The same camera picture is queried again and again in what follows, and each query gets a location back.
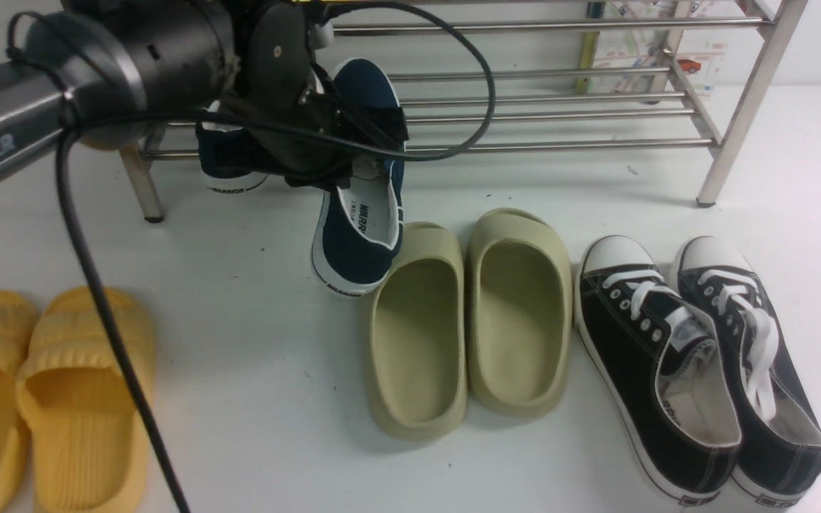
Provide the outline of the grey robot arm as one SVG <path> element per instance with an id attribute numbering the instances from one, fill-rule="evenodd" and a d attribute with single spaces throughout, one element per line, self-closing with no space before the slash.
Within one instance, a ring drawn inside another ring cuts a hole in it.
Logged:
<path id="1" fill-rule="evenodd" d="M 323 7 L 292 1 L 65 1 L 0 63 L 0 181 L 62 130 L 182 110 L 402 150 L 397 100 L 348 91 L 315 62 Z"/>

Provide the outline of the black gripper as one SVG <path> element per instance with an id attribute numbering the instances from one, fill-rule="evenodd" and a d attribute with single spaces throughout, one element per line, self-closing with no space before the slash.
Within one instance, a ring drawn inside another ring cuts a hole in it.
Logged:
<path id="1" fill-rule="evenodd" d="M 222 106 L 249 120 L 328 135 L 382 150 L 402 150 L 406 117 L 389 100 L 348 93 L 316 61 L 329 42 L 325 7 L 292 1 L 226 1 L 240 58 L 237 83 Z M 250 159 L 293 187 L 348 187 L 358 150 L 336 149 L 293 135 L 249 130 Z"/>

